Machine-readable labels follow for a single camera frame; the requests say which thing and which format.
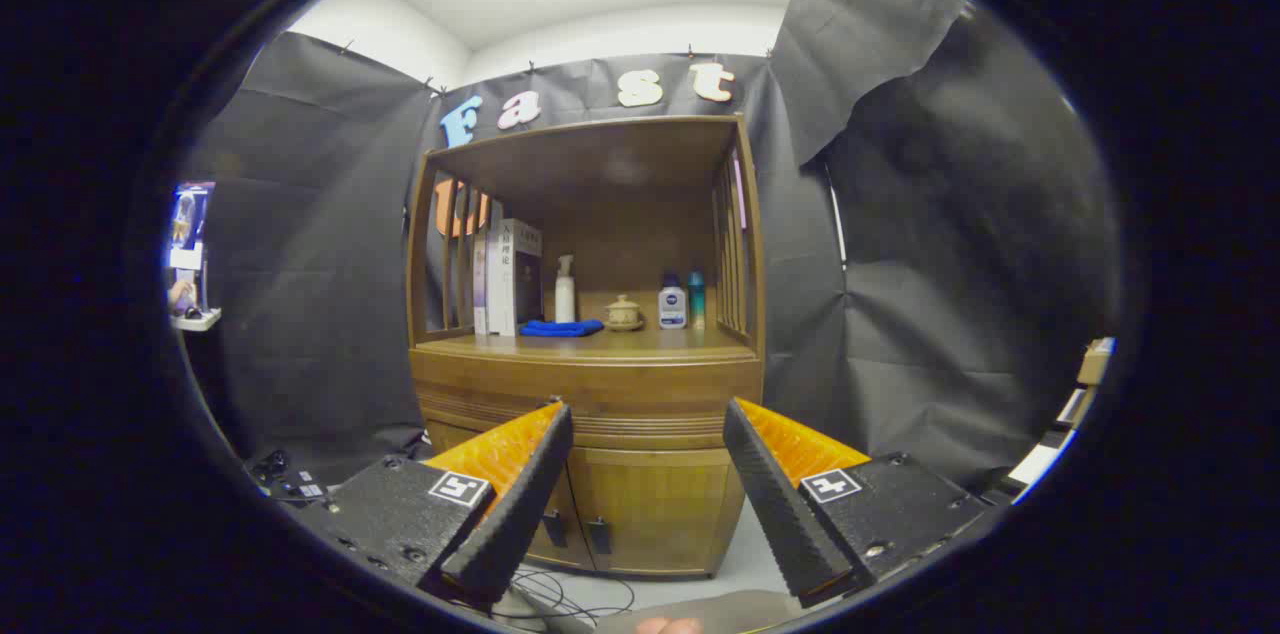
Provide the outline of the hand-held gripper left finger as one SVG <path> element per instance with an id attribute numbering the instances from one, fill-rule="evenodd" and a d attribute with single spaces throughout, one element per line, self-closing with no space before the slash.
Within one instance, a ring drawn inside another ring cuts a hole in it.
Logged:
<path id="1" fill-rule="evenodd" d="M 572 443 L 571 410 L 554 401 L 422 462 L 387 456 L 294 517 L 380 578 L 493 605 L 541 525 Z"/>

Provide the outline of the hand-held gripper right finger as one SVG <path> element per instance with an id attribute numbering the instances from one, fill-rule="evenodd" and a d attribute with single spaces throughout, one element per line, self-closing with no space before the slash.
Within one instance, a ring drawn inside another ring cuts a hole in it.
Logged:
<path id="1" fill-rule="evenodd" d="M 791 597 L 812 607 L 923 565 L 993 505 L 893 452 L 873 459 L 759 403 L 723 439 Z"/>

